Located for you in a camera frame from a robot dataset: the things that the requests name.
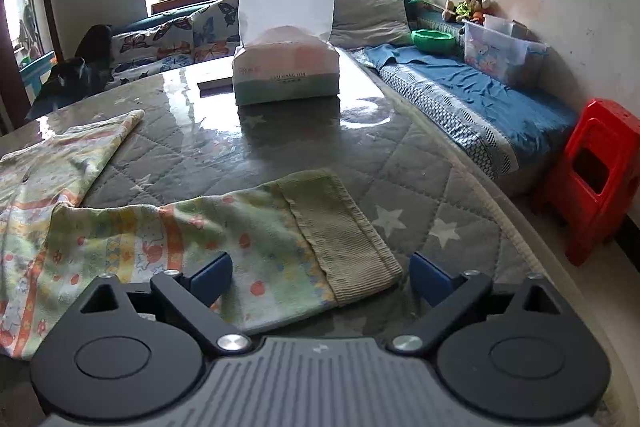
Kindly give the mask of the colourful patterned child garment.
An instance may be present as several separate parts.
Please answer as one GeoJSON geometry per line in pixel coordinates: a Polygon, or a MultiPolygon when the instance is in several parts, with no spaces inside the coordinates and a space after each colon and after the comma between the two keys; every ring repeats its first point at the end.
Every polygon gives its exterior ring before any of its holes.
{"type": "Polygon", "coordinates": [[[305,170],[168,205],[86,208],[82,200],[143,119],[133,110],[68,129],[1,159],[1,351],[32,357],[100,275],[142,283],[219,253],[233,284],[207,306],[254,334],[393,286],[399,262],[346,187],[305,170]]]}

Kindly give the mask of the blue sheet on bench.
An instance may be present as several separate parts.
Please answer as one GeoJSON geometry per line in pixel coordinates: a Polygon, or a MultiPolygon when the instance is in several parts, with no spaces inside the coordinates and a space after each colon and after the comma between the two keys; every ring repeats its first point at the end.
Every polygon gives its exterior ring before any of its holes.
{"type": "Polygon", "coordinates": [[[365,46],[349,54],[445,132],[490,179],[559,150],[577,114],[554,96],[518,90],[453,57],[415,46],[365,46]]]}

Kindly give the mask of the red plastic stool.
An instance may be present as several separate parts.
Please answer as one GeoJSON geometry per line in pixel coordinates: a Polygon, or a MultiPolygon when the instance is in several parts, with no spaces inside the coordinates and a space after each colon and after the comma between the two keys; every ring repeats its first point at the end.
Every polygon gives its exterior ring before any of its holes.
{"type": "Polygon", "coordinates": [[[639,188],[639,118],[594,98],[544,182],[544,201],[568,225],[565,256],[579,267],[620,228],[639,188]]]}

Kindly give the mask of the dark flat remote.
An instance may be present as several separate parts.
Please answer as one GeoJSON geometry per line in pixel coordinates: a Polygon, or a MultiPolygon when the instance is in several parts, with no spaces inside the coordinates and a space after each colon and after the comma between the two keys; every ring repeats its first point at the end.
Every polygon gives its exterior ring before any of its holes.
{"type": "Polygon", "coordinates": [[[205,80],[205,81],[200,81],[198,83],[198,90],[200,91],[228,90],[231,88],[232,88],[231,77],[205,80]]]}

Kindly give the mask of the black bag on bench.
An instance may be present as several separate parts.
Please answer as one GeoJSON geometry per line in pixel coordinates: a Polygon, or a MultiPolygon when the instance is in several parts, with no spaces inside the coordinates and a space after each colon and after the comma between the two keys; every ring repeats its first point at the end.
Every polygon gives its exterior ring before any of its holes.
{"type": "Polygon", "coordinates": [[[90,27],[78,44],[75,55],[52,67],[26,120],[36,120],[103,92],[107,83],[113,80],[110,69],[112,35],[111,26],[90,27]]]}

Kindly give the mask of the green plastic bowl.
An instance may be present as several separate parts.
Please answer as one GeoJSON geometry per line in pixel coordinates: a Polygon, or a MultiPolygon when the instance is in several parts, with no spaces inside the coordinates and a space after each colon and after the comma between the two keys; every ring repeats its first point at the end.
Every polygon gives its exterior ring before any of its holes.
{"type": "Polygon", "coordinates": [[[411,31],[411,41],[418,50],[427,54],[451,54],[457,47],[453,35],[434,29],[411,31]]]}

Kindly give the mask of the clear plastic storage box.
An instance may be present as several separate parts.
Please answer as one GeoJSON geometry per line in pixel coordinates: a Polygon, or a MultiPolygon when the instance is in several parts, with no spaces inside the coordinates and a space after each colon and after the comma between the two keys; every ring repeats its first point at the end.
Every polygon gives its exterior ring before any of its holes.
{"type": "Polygon", "coordinates": [[[512,88],[534,87],[549,48],[503,32],[464,22],[466,64],[512,88]]]}

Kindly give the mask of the tissue pack with white sheet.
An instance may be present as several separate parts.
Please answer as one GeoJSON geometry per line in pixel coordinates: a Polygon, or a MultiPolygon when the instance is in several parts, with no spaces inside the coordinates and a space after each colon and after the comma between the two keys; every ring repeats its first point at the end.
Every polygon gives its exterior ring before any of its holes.
{"type": "Polygon", "coordinates": [[[239,0],[236,104],[338,95],[340,56],[329,43],[333,15],[334,0],[239,0]]]}

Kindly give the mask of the butterfly print pillow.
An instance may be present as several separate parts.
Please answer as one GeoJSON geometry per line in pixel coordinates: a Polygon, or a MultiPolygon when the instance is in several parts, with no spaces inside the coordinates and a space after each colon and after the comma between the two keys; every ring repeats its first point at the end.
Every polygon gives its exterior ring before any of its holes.
{"type": "Polygon", "coordinates": [[[190,15],[111,40],[111,73],[134,81],[160,72],[230,56],[240,44],[239,0],[216,0],[190,15]]]}

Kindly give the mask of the brown and green plush toys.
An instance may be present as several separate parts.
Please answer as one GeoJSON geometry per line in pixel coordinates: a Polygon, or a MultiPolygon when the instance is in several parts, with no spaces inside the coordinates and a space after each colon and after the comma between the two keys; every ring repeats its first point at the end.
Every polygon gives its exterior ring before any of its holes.
{"type": "Polygon", "coordinates": [[[461,0],[459,2],[447,0],[442,10],[442,20],[458,24],[468,20],[474,24],[483,25],[485,15],[490,12],[491,7],[492,0],[461,0]]]}

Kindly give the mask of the grey cushion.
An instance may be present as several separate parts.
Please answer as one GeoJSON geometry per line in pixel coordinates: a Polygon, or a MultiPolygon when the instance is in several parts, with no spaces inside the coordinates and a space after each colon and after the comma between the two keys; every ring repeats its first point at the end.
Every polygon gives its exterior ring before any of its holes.
{"type": "Polygon", "coordinates": [[[410,44],[404,0],[334,0],[329,43],[343,49],[410,44]]]}

